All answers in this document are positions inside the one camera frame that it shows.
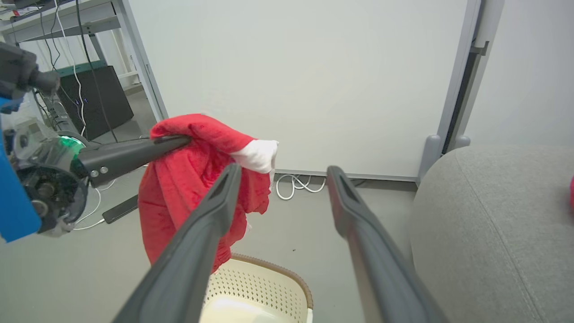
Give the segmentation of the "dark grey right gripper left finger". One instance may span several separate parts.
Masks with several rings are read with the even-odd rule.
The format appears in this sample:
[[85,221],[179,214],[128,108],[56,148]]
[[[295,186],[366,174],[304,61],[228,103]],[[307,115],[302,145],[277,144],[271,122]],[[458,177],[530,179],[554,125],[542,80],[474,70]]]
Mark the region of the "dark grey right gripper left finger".
[[199,323],[217,246],[231,227],[240,182],[240,165],[228,165],[112,323]]

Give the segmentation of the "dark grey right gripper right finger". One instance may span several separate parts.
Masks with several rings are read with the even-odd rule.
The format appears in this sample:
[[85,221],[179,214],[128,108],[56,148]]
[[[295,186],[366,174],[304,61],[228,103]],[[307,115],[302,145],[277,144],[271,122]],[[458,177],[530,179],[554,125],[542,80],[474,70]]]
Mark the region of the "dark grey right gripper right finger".
[[348,244],[365,323],[448,323],[342,168],[327,168],[334,224]]

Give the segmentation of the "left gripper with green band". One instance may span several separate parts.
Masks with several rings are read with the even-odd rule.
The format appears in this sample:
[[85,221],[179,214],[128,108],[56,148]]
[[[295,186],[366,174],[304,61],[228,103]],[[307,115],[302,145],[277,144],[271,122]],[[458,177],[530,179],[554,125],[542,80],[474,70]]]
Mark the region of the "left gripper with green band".
[[37,233],[60,237],[74,229],[85,210],[88,179],[102,186],[191,141],[170,135],[88,147],[73,131],[55,131],[30,119],[14,130],[12,166],[39,217]]

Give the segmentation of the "red garment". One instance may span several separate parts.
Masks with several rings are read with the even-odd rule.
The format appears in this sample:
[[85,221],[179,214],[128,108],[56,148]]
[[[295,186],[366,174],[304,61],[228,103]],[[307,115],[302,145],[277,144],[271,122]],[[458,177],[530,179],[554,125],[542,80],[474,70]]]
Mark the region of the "red garment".
[[157,261],[224,168],[238,163],[241,184],[231,227],[214,257],[217,271],[231,259],[232,245],[244,237],[247,214],[267,211],[278,142],[250,137],[202,114],[169,118],[150,131],[152,139],[170,135],[186,135],[191,142],[150,162],[142,177],[138,210],[146,255],[151,263]]

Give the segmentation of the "grey fabric sofa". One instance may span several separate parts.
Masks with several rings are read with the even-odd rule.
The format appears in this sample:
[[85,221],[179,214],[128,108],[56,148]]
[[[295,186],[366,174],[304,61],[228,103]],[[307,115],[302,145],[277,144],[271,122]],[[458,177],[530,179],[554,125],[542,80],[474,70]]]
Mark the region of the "grey fabric sofa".
[[574,148],[469,146],[410,218],[416,272],[451,323],[574,323]]

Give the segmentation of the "black flat phone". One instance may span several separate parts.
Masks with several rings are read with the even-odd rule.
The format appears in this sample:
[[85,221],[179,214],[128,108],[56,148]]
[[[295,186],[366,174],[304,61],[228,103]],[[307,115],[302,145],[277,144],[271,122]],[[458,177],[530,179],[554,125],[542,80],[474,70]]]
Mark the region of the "black flat phone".
[[138,208],[138,195],[132,196],[121,204],[112,207],[102,214],[105,223],[113,223],[117,219],[131,213]]

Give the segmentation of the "black computer case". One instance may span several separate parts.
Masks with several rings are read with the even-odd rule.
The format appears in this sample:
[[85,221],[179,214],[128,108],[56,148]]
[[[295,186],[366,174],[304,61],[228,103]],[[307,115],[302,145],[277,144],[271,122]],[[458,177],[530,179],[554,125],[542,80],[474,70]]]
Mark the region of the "black computer case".
[[58,96],[74,127],[88,140],[130,121],[134,114],[112,66],[73,74],[71,68],[59,71]]

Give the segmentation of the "beige plastic laundry basket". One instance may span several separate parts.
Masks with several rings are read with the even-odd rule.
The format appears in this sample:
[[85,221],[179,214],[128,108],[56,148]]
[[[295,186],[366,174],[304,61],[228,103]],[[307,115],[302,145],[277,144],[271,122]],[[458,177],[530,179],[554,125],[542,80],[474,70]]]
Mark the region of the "beige plastic laundry basket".
[[199,323],[313,323],[313,297],[295,272],[235,253],[211,274]]

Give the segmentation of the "grey metal desk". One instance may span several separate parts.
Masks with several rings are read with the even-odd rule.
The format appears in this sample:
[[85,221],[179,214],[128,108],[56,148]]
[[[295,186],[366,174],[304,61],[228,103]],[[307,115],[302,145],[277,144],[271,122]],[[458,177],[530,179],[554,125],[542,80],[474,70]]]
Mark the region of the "grey metal desk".
[[38,55],[43,70],[102,62],[124,85],[140,82],[138,50],[122,0],[45,0],[13,12],[0,2],[0,41]]

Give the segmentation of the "grey partition frame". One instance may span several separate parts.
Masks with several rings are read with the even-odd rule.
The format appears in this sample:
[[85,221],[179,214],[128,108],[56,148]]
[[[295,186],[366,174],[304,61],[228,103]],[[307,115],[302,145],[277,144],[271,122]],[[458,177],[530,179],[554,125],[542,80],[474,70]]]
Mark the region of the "grey partition frame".
[[157,119],[279,142],[277,174],[416,182],[489,0],[113,0]]

